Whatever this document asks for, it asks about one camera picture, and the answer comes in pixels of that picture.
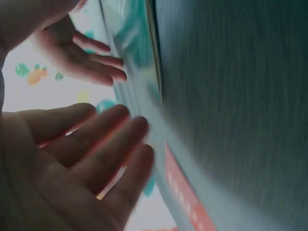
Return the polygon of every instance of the blurred surface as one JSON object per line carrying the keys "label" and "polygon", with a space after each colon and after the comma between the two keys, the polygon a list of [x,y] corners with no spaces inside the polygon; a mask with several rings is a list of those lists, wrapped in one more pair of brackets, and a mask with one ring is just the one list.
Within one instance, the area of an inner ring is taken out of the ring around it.
{"label": "blurred surface", "polygon": [[205,178],[286,230],[307,230],[308,2],[155,5],[164,111],[202,174],[175,155],[218,230],[254,229],[223,228],[237,212],[209,201]]}

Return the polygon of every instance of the hand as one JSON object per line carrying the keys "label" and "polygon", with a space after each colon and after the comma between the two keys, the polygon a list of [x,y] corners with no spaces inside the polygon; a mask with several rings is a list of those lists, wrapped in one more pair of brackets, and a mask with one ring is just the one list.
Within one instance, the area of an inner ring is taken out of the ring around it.
{"label": "hand", "polygon": [[[89,104],[2,114],[1,230],[123,230],[153,164],[142,144],[148,124],[127,122],[121,105],[89,120],[94,114]],[[122,178],[98,200],[126,159]]]}
{"label": "hand", "polygon": [[82,48],[101,53],[110,48],[76,31],[69,15],[34,33],[32,39],[40,53],[66,76],[107,86],[114,80],[127,80],[119,69],[123,67],[121,59],[83,51]]}

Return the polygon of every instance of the finger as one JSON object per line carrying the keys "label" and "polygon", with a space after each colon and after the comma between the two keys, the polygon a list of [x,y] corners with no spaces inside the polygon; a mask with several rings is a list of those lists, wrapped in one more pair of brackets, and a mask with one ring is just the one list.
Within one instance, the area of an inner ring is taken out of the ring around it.
{"label": "finger", "polygon": [[147,132],[148,123],[145,118],[133,119],[105,147],[77,163],[72,171],[93,194],[98,195],[131,152],[140,145]]}
{"label": "finger", "polygon": [[124,71],[109,65],[103,65],[103,69],[108,73],[114,80],[127,81],[127,75]]}
{"label": "finger", "polygon": [[48,144],[45,150],[52,153],[63,166],[71,167],[96,146],[107,141],[128,116],[127,107],[114,106],[72,134]]}
{"label": "finger", "polygon": [[30,110],[19,112],[27,122],[37,145],[66,134],[93,116],[95,108],[88,103],[74,104],[52,110]]}
{"label": "finger", "polygon": [[151,174],[154,162],[154,152],[151,146],[143,145],[133,155],[128,167],[102,200],[104,208],[123,226],[136,205],[142,189]]}
{"label": "finger", "polygon": [[72,12],[79,11],[87,3],[87,1],[88,0],[81,0]]}
{"label": "finger", "polygon": [[111,65],[115,67],[123,67],[123,60],[111,56],[104,56],[99,54],[88,54],[89,59],[95,62],[99,62],[105,65]]}
{"label": "finger", "polygon": [[88,60],[86,65],[92,67],[93,72],[97,72],[97,74],[102,74],[102,75],[108,75],[110,76],[113,80],[119,80],[119,81],[126,81],[127,80],[127,75],[125,74],[124,71],[113,67],[113,66],[108,66],[104,65],[95,61]]}
{"label": "finger", "polygon": [[89,38],[84,34],[80,33],[79,31],[75,32],[73,36],[73,42],[84,49],[110,52],[109,46],[92,38]]}
{"label": "finger", "polygon": [[103,64],[89,61],[87,54],[76,44],[54,46],[50,50],[51,63],[68,77],[86,82],[113,85],[113,79],[102,67]]}

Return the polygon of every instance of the cartoon print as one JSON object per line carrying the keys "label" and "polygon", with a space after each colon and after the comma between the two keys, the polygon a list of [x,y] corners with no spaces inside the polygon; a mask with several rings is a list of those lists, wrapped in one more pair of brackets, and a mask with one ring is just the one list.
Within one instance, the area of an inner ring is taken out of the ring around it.
{"label": "cartoon print", "polygon": [[15,68],[15,71],[16,71],[16,74],[22,78],[28,76],[28,74],[30,73],[29,68],[25,64],[17,65]]}
{"label": "cartoon print", "polygon": [[[94,33],[92,31],[88,31],[84,35],[87,36],[88,38],[94,39]],[[96,54],[96,52],[92,50],[85,50],[85,52],[89,54]]]}
{"label": "cartoon print", "polygon": [[40,68],[39,64],[34,66],[34,70],[30,71],[25,64],[19,64],[16,67],[16,74],[22,78],[27,77],[29,86],[34,86],[38,84],[43,77],[49,75],[47,68]]}
{"label": "cartoon print", "polygon": [[148,180],[148,182],[146,183],[144,189],[143,189],[143,194],[146,196],[146,197],[149,197],[152,195],[153,193],[153,189],[154,189],[154,186],[155,186],[155,179],[153,176],[151,176]]}
{"label": "cartoon print", "polygon": [[88,103],[89,102],[89,91],[81,90],[77,96],[78,103]]}
{"label": "cartoon print", "polygon": [[57,81],[61,81],[64,78],[64,75],[60,72],[57,72],[55,79]]}
{"label": "cartoon print", "polygon": [[108,110],[109,108],[112,108],[115,105],[116,103],[113,102],[112,100],[109,100],[109,99],[102,100],[96,105],[96,111],[97,113],[102,113]]}

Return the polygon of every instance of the teal shape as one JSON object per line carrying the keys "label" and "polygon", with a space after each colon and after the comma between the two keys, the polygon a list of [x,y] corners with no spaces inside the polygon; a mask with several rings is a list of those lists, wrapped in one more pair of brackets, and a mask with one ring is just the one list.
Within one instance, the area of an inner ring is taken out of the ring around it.
{"label": "teal shape", "polygon": [[25,64],[18,64],[15,68],[15,72],[18,76],[24,78],[30,73],[29,68]]}
{"label": "teal shape", "polygon": [[99,102],[96,105],[96,111],[97,113],[102,113],[106,110],[108,110],[109,108],[112,108],[113,106],[115,106],[115,102],[113,102],[112,100],[102,100],[101,102]]}
{"label": "teal shape", "polygon": [[[94,39],[93,31],[87,31],[84,35],[87,36],[88,38]],[[96,52],[94,52],[92,50],[85,50],[85,52],[89,53],[89,54],[96,54]]]}
{"label": "teal shape", "polygon": [[148,180],[146,186],[144,187],[143,189],[143,194],[146,196],[146,197],[149,197],[152,195],[153,193],[153,189],[154,189],[154,186],[155,186],[155,179],[153,176],[150,177],[150,179]]}
{"label": "teal shape", "polygon": [[56,79],[57,81],[60,81],[60,80],[62,80],[63,78],[64,78],[64,76],[63,76],[60,72],[58,72],[58,73],[56,74],[55,79]]}

